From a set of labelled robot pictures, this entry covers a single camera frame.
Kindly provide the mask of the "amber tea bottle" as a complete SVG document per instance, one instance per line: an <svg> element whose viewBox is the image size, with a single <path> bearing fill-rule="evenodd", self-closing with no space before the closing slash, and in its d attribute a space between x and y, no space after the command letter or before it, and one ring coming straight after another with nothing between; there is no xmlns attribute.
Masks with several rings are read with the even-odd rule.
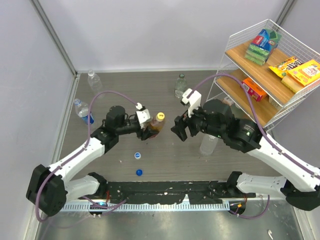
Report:
<svg viewBox="0 0 320 240"><path fill-rule="evenodd" d="M162 128L164 127L164 125L165 125L165 119L163 121L157 121L156 115L152 118L151 122L149 122L148 125L151 125L151 127L154 130L156 130L156 136L157 136L160 133L160 131L162 130Z"/></svg>

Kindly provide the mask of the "yellow bottle cap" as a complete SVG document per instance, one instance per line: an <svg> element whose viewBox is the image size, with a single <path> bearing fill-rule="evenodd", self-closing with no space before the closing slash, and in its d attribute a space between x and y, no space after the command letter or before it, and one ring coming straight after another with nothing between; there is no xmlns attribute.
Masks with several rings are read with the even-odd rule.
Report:
<svg viewBox="0 0 320 240"><path fill-rule="evenodd" d="M156 119L157 119L157 121L162 122L165 119L165 114L163 112L159 112L156 115Z"/></svg>

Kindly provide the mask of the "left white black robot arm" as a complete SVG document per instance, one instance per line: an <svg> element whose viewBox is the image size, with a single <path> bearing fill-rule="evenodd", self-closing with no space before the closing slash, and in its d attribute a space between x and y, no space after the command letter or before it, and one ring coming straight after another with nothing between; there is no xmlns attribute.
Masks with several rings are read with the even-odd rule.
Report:
<svg viewBox="0 0 320 240"><path fill-rule="evenodd" d="M157 131L148 126L151 119L145 107L129 117L122 106L112 106L101 126L80 147L48 167L40 164L33 170L26 198L49 217L56 215L67 202L83 196L102 199L108 187L103 176L95 172L80 179L73 179L74 176L111 150L121 135L135 133L142 141L156 135Z"/></svg>

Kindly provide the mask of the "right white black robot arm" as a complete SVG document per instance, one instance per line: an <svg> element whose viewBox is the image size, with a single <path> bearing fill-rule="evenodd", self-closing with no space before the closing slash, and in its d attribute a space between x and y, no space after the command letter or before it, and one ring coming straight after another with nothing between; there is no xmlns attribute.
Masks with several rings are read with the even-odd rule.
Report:
<svg viewBox="0 0 320 240"><path fill-rule="evenodd" d="M249 119L234 116L231 107L218 99L191 107L188 100L181 104L187 111L177 116L171 131L182 141L186 129L193 137L203 133L221 139L231 149L255 157L280 176L255 176L233 171L226 182L226 193L233 198L265 194L285 199L290 205L311 211L320 205L320 169L285 150L264 130Z"/></svg>

